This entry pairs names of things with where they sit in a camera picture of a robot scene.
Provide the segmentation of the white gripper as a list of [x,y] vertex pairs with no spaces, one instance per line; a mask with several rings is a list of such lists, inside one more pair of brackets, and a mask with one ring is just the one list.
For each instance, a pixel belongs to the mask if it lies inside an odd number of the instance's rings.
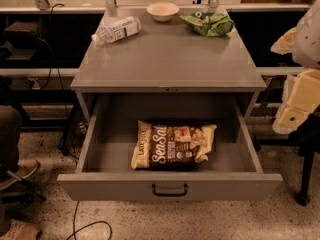
[[[296,28],[285,32],[272,46],[271,51],[284,55],[293,51]],[[282,103],[276,113],[273,130],[289,134],[301,126],[320,105],[320,71],[308,69],[285,80]]]

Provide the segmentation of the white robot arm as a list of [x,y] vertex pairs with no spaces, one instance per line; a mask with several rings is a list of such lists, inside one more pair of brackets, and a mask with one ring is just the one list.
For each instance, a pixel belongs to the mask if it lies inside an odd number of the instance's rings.
[[273,123],[276,133],[289,134],[320,105],[320,0],[272,45],[271,51],[291,54],[292,60],[305,68],[297,76],[287,77]]

